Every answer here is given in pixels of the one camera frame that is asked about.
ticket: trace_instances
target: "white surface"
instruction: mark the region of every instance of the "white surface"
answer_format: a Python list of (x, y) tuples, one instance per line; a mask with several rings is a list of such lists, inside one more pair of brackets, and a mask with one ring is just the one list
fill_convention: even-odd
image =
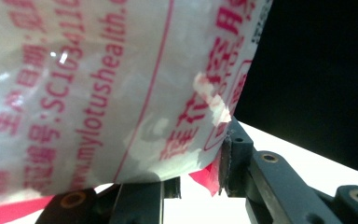
[[(242, 127), (254, 140), (257, 150), (282, 155), (310, 186), (334, 196), (337, 187), (341, 185), (358, 185), (357, 171), (246, 124), (242, 124)], [(245, 199), (229, 199), (226, 194), (211, 198), (209, 191), (188, 175), (182, 176), (181, 183), (183, 199), (164, 201), (164, 224), (250, 223), (246, 215)], [(40, 211), (10, 223), (34, 223), (39, 215)]]

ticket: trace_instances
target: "black background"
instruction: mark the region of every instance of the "black background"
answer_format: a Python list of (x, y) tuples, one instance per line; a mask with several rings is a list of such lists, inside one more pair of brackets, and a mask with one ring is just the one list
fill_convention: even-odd
[(275, 0), (235, 116), (358, 170), (358, 1)]

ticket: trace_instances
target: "plastic package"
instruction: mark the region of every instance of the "plastic package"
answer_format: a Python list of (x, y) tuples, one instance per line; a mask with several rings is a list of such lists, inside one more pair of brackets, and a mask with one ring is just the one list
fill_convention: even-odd
[(270, 3), (0, 1), (0, 203), (208, 165)]

